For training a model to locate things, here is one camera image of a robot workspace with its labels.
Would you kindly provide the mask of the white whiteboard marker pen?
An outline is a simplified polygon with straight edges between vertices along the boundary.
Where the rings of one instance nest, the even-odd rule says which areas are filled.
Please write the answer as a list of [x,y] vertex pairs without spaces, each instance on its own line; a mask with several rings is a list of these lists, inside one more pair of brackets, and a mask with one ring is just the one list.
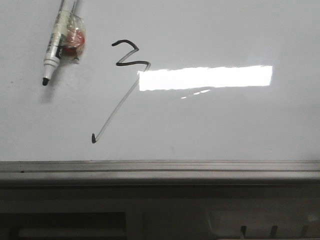
[[62,58],[62,37],[67,33],[67,24],[72,14],[75,14],[76,0],[62,0],[53,25],[49,43],[43,60],[44,74],[42,85],[47,86],[60,64]]

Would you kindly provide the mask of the white glossy whiteboard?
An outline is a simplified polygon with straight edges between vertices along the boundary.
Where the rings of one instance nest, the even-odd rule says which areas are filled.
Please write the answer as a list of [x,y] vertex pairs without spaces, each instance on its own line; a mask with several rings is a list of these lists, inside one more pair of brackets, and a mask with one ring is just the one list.
[[59,6],[0,3],[2,161],[320,158],[319,1],[82,0],[43,86]]

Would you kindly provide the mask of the red taped marker attachment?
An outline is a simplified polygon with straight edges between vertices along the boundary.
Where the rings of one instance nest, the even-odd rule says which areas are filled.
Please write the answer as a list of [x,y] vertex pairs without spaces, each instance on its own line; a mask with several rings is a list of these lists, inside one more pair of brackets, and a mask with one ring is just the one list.
[[62,58],[79,64],[86,44],[86,27],[84,20],[72,14],[69,17],[66,34],[62,37]]

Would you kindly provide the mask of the grey aluminium whiteboard frame rail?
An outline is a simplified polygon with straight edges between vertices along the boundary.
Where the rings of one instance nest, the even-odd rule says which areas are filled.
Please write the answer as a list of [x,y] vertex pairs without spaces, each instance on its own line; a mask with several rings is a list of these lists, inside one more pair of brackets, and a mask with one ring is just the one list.
[[1,187],[318,184],[318,160],[3,161]]

